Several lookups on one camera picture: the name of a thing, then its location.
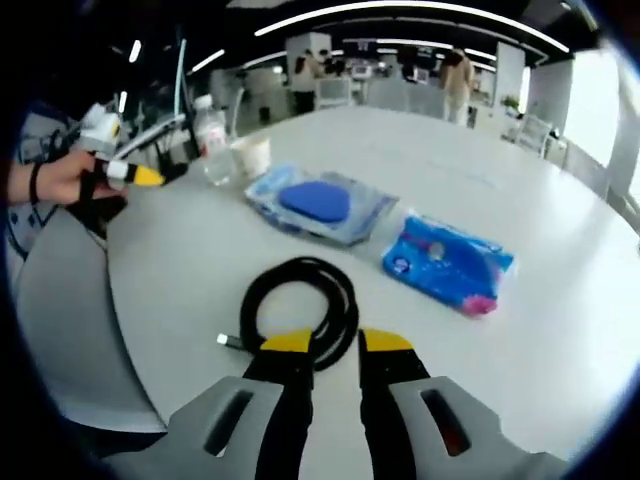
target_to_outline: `blue packaged item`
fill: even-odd
[[[265,220],[290,234],[352,246],[366,240],[397,197],[335,172],[277,165],[245,190]]]
[[[513,255],[495,243],[409,216],[382,266],[397,278],[468,315],[495,310]]]

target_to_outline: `white paper cup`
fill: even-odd
[[[258,178],[271,166],[271,143],[268,137],[241,138],[231,144],[236,167],[249,180]]]

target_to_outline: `plastic water bottle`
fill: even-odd
[[[194,130],[205,174],[214,185],[223,185],[232,175],[232,160],[227,147],[223,113],[213,109],[211,95],[196,98],[194,106]]]

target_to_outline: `black cable wire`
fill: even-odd
[[[249,286],[240,309],[240,339],[254,355],[266,340],[258,332],[260,303],[276,287],[289,282],[304,282],[327,297],[327,313],[311,335],[309,350],[314,369],[324,370],[336,363],[349,349],[358,330],[358,304],[349,277],[336,266],[314,257],[297,257],[256,278]]]

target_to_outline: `round white table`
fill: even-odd
[[[273,229],[193,172],[132,196],[109,226],[111,287],[134,367],[165,421],[249,364],[216,337],[238,333],[250,282],[314,255],[351,277],[362,325],[409,339],[433,376],[495,410],[517,445],[567,459],[592,438],[639,359],[638,238],[609,206],[514,145],[412,114],[332,109],[262,134],[275,162],[336,170],[500,242],[516,255],[514,274],[498,309],[471,320],[349,252]],[[310,287],[283,286],[261,307],[261,329],[314,326],[324,307]],[[316,375],[313,400],[300,478],[371,478],[355,343]]]

